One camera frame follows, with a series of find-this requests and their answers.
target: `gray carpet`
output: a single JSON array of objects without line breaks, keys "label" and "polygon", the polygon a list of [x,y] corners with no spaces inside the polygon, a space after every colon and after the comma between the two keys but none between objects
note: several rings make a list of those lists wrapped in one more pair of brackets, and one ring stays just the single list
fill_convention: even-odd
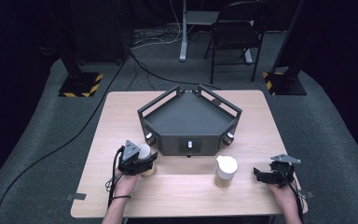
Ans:
[{"label": "gray carpet", "polygon": [[[180,41],[149,45],[132,53],[160,77],[208,84],[211,56],[204,60],[203,54],[209,38],[202,35],[189,40],[185,63],[178,62]],[[316,195],[309,200],[305,223],[358,223],[358,146],[324,90],[301,73],[299,78],[308,95],[268,94],[261,73],[271,69],[283,39],[281,33],[266,35],[254,83],[250,81],[253,67],[236,65],[216,69],[213,85],[222,90],[265,93],[288,154],[303,161],[296,166],[301,186]],[[239,56],[238,52],[230,55]],[[0,199],[16,176],[52,154],[13,184],[1,204],[0,223],[101,223],[101,219],[71,217],[72,202],[65,200],[67,194],[76,192],[103,104],[88,120],[106,91],[165,91],[176,85],[149,75],[150,85],[147,73],[134,65],[131,57],[117,74],[119,68],[114,63],[87,63],[81,67],[83,71],[104,74],[96,94],[90,98],[61,98],[58,91],[67,74],[61,61],[53,64],[38,108],[0,171]],[[276,223],[284,223],[282,216]]]}]

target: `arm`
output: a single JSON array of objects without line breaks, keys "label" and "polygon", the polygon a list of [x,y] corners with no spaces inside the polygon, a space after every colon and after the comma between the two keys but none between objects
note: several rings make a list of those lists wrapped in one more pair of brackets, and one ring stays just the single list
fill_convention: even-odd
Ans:
[{"label": "arm", "polygon": [[[123,175],[115,187],[115,196],[131,195],[139,175]],[[103,224],[121,224],[128,198],[117,198],[112,201],[103,218]]]},{"label": "arm", "polygon": [[301,224],[301,219],[298,215],[296,196],[292,190],[285,186],[280,189],[272,184],[266,184],[269,190],[272,191],[275,201],[280,206],[284,219],[287,224]]}]

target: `metal bracket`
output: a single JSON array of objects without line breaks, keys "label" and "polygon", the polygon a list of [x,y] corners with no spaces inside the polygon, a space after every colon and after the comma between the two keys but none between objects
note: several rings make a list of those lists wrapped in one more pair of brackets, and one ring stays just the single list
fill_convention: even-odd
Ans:
[{"label": "metal bracket", "polygon": [[293,157],[285,155],[285,154],[271,157],[271,159],[273,161],[280,161],[280,162],[291,162],[291,163],[297,163],[297,164],[301,163],[301,160],[298,160],[296,158],[293,158]]},{"label": "metal bracket", "polygon": [[66,195],[66,200],[67,201],[74,201],[74,200],[81,200],[84,201],[86,199],[86,194],[82,194],[82,193],[74,193],[74,194],[68,194]]},{"label": "metal bracket", "polygon": [[303,198],[305,200],[315,197],[312,191],[308,191],[306,193],[299,192],[298,194],[300,198]]},{"label": "metal bracket", "polygon": [[135,144],[133,144],[130,140],[126,141],[126,146],[124,147],[123,152],[123,161],[126,161],[127,159],[134,156],[136,153],[140,152],[141,149],[138,148]]}]

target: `cup lid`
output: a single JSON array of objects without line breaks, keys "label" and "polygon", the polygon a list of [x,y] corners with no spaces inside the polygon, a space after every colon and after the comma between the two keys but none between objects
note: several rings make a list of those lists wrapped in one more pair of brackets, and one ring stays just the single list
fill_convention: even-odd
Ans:
[{"label": "cup lid", "polygon": [[150,155],[150,146],[148,144],[139,144],[138,148],[141,149],[141,151],[139,152],[138,159],[143,160]]},{"label": "cup lid", "polygon": [[229,156],[219,156],[217,157],[218,168],[217,173],[220,177],[224,179],[232,178],[238,169],[237,161]]}]

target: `black cable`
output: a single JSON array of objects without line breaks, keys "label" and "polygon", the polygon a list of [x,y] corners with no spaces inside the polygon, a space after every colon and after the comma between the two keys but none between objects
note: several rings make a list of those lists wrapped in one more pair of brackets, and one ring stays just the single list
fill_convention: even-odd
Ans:
[{"label": "black cable", "polygon": [[[199,85],[201,84],[201,83],[195,83],[195,82],[176,81],[176,80],[171,80],[171,79],[168,79],[168,78],[165,78],[165,77],[160,77],[160,76],[158,76],[158,75],[156,75],[156,74],[150,72],[150,71],[147,69],[146,65],[145,65],[144,63],[139,62],[139,61],[135,58],[135,56],[132,54],[131,51],[130,51],[130,56],[133,58],[133,60],[135,60],[135,61],[138,63],[138,65],[139,65],[142,69],[144,69],[144,70],[147,72],[147,74],[150,74],[150,75],[152,75],[153,77],[157,77],[157,78],[162,79],[162,80],[164,80],[164,81],[169,81],[169,82],[173,82],[173,83],[180,83],[180,84],[187,84],[187,85],[195,85],[195,86],[199,86]],[[203,85],[203,86],[210,87],[210,88],[214,88],[214,89],[217,89],[217,90],[221,90],[220,88],[217,88],[217,87],[212,86],[212,85],[209,85],[209,84],[202,84],[202,85]]]},{"label": "black cable", "polygon": [[[299,190],[298,190],[298,186],[297,186],[296,180],[293,180],[293,182],[295,183],[295,186],[296,186],[296,192],[297,192],[298,198],[301,198],[301,197],[300,197],[300,194],[299,194]],[[302,200],[300,200],[300,203],[301,203],[301,208],[304,208],[304,203],[303,203]]]},{"label": "black cable", "polygon": [[162,34],[160,35],[151,35],[151,36],[147,36],[147,34],[145,32],[142,32],[144,35],[141,36],[140,33],[135,33],[136,35],[140,36],[138,38],[135,38],[133,41],[132,41],[132,49],[135,49],[135,48],[140,48],[142,47],[143,45],[149,45],[147,42],[150,42],[150,41],[160,41],[161,43],[159,42],[154,42],[154,43],[150,43],[150,44],[168,44],[168,43],[171,43],[171,42],[164,42],[163,40],[169,38],[169,37],[175,37],[175,40],[178,40],[177,39],[177,32],[174,31],[174,30],[171,30],[169,29],[167,32],[163,31]]},{"label": "black cable", "polygon": [[[174,11],[174,9],[173,9],[173,5],[172,5],[172,1],[171,1],[171,0],[170,0],[170,4],[171,4],[173,16],[176,18],[176,24],[178,25],[178,31],[168,30],[168,32],[164,32],[163,35],[157,35],[157,36],[155,36],[155,37],[145,38],[145,40],[141,40],[141,41],[142,41],[142,42],[141,42],[142,44],[140,44],[140,45],[138,45],[138,46],[133,46],[133,47],[132,47],[133,49],[139,48],[139,47],[142,47],[142,46],[146,46],[146,45],[152,45],[152,44],[171,44],[171,43],[173,43],[173,42],[175,42],[175,41],[178,41],[178,40],[180,40],[180,39],[182,38],[182,37],[179,38],[179,34],[180,34],[180,30],[181,30],[181,29],[180,29],[180,25],[179,25],[179,20],[178,20],[178,18],[176,17],[176,14],[175,14],[175,11]],[[202,10],[202,7],[203,7],[203,0],[201,1],[201,4],[200,4],[200,10]],[[187,34],[190,33],[190,31],[191,31],[191,29],[193,29],[193,27],[194,27],[194,25],[191,26],[191,28],[188,30]],[[172,40],[172,41],[170,41],[170,42],[164,42],[163,39],[170,37],[171,34],[176,35],[175,39]],[[153,41],[159,40],[159,41],[161,41],[162,43],[149,43],[149,44],[147,44],[146,42],[147,42],[147,41],[150,41],[150,40],[153,40]]]},{"label": "black cable", "polygon": [[133,39],[136,40],[136,39],[143,38],[143,36],[141,34],[144,34],[144,36],[146,36],[145,32],[137,32],[137,31],[133,32]]},{"label": "black cable", "polygon": [[106,96],[107,92],[109,91],[109,88],[112,86],[113,81],[116,79],[116,77],[118,76],[118,74],[120,73],[121,69],[123,68],[124,64],[126,61],[123,62],[123,64],[120,66],[120,68],[118,69],[118,71],[116,72],[115,76],[113,77],[113,79],[110,81],[108,87],[106,88],[105,92],[103,93],[103,97],[101,98],[100,102],[98,103],[97,107],[94,109],[94,111],[92,112],[91,116],[89,117],[89,119],[87,120],[87,122],[84,124],[84,126],[82,127],[82,129],[75,134],[74,137],[72,137],[69,141],[67,141],[66,143],[64,143],[62,146],[54,149],[53,151],[49,152],[47,155],[39,158],[37,161],[34,161],[32,164],[30,164],[27,168],[25,168],[25,170],[23,170],[19,175],[16,176],[16,178],[14,178],[14,180],[10,183],[10,185],[7,187],[7,189],[5,190],[4,194],[2,195],[2,198],[0,199],[0,207],[2,205],[3,200],[5,199],[7,193],[9,192],[9,190],[11,189],[11,187],[20,179],[20,177],[22,177],[22,175],[24,175],[28,170],[30,170],[31,168],[33,168],[35,165],[37,165],[39,162],[41,162],[42,160],[44,160],[45,158],[53,155],[54,153],[60,151],[61,149],[63,149],[64,147],[68,146],[69,144],[71,144],[73,141],[75,141],[75,139],[78,138],[79,135],[81,135],[83,133],[83,131],[86,129],[86,127],[89,125],[89,123],[91,122],[92,118],[95,116],[95,114],[98,111],[98,108],[100,107],[100,105],[103,102],[104,97]]},{"label": "black cable", "polygon": [[296,189],[293,188],[293,186],[290,184],[289,180],[286,178],[286,176],[282,173],[282,171],[278,170],[278,172],[281,174],[281,176],[284,179],[284,182],[286,182],[286,184],[290,187],[290,189],[292,190],[292,192],[295,194],[296,196],[296,203],[297,203],[297,211],[298,211],[298,216],[300,217],[301,223],[304,223],[303,220],[303,208],[301,205],[301,201],[298,195],[298,188],[297,188],[297,184],[295,182],[296,185]]},{"label": "black cable", "polygon": [[201,37],[200,31],[197,31],[196,33],[187,35],[188,40],[198,40],[198,39],[200,39],[200,37]]},{"label": "black cable", "polygon": [[116,153],[116,155],[115,155],[115,158],[113,160],[113,169],[112,169],[112,183],[113,184],[112,184],[112,186],[110,187],[110,190],[109,190],[109,198],[108,198],[108,201],[107,201],[107,207],[109,207],[110,203],[112,202],[113,194],[115,192],[115,186],[116,186],[118,180],[123,176],[123,174],[121,174],[121,176],[117,180],[115,180],[115,178],[116,178],[115,177],[115,170],[116,170],[117,156],[118,156],[119,153],[123,153],[123,151],[124,151],[124,147],[119,148],[117,153]]},{"label": "black cable", "polygon": [[135,61],[133,61],[133,71],[135,72],[135,76],[132,78],[132,81],[130,82],[129,86],[127,87],[126,91],[128,91],[130,89],[130,86],[132,85],[132,82],[136,79],[136,77],[138,76],[138,73],[136,72],[136,68],[135,68]]},{"label": "black cable", "polygon": [[152,85],[152,83],[150,82],[150,78],[149,78],[149,74],[146,74],[146,78],[147,78],[147,82],[149,83],[150,87],[155,91],[156,88],[154,88],[154,86]]}]

